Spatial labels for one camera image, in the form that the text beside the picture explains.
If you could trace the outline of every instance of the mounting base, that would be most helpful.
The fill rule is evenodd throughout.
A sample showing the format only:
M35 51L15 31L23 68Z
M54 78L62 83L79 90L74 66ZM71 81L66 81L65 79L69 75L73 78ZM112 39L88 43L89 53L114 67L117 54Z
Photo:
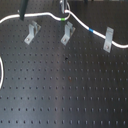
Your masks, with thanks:
M29 24L29 35L25 38L24 42L29 45L40 29L41 26L39 26L35 21L32 21L32 24Z
M112 38L113 38L114 30L112 28L107 27L106 31L106 39L104 43L103 49L110 53L111 51L111 45L112 45Z
M61 43L66 45L69 39L71 38L71 36L73 35L74 31L75 28L73 27L73 25L70 22L67 22L67 25L65 25L65 35L61 39Z

